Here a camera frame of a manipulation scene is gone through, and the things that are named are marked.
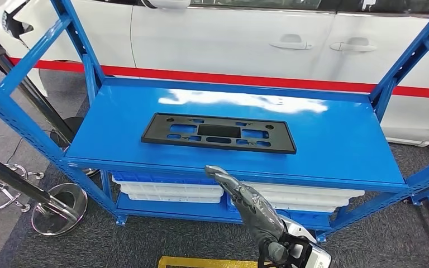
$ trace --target car door handle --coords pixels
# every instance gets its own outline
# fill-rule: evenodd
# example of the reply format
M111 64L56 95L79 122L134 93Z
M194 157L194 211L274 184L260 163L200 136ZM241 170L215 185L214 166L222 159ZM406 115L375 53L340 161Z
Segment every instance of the car door handle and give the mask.
M270 43L270 45L278 47L280 49L296 49L296 50L311 49L313 47L312 44L309 44L307 42L300 42L300 43L274 42L274 43Z
M346 42L336 42L330 45L330 49L337 51L370 52L377 49L364 37L352 37Z
M376 50L377 47L372 45L350 45L347 43L338 42L331 44L330 49L337 51L369 52Z
M278 42L271 42L269 44L280 49L305 50L313 47L311 42L303 41L299 35L295 34L283 35Z

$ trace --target car window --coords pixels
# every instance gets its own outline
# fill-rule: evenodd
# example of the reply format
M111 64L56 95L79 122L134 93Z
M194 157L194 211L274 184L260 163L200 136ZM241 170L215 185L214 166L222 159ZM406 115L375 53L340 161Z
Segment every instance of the car window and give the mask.
M429 14L429 0L343 0L339 11Z
M192 5L335 11L340 2L341 0L192 0Z

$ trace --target white car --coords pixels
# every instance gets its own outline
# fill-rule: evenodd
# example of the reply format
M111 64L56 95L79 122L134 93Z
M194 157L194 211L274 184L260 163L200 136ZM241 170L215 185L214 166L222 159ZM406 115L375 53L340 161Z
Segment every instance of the white car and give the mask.
M429 19L429 0L187 1L72 3L107 74L228 77L233 83L358 92L379 82ZM56 19L48 0L8 0L0 6L0 42L11 57L22 58ZM80 62L66 33L42 60ZM28 76L46 94L39 70ZM382 121L384 133L392 142L426 146L429 54L400 86Z

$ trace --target lower shelf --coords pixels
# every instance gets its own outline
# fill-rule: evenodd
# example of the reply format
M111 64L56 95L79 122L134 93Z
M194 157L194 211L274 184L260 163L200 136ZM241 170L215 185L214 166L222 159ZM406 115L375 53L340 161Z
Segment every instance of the lower shelf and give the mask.
M218 204L144 201L131 200L127 194L120 193L117 199L117 212L135 216L241 223L239 214L228 210L226 200L227 198L221 198L221 202ZM329 213L294 210L281 210L279 213L310 230L331 229Z

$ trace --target plastic crate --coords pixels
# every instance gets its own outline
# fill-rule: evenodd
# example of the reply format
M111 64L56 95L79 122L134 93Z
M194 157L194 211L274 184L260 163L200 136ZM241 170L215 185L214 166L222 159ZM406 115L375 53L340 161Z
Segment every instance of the plastic crate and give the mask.
M349 204L349 199L364 195L362 190L245 183L262 194L275 209L333 213L337 207ZM228 197L228 210L237 212Z
M120 181L115 176L112 180L132 200L219 203L224 194L219 185Z
M182 184L204 184L218 185L212 178L205 176L187 177L186 175L177 174L149 174L149 173L134 173L126 171L109 171L115 180L119 182L145 182L145 183L182 183Z
M150 194L128 194L132 200L148 201L169 201L169 202L188 202L188 203L214 203L221 202L221 197L183 197L183 196L164 196Z

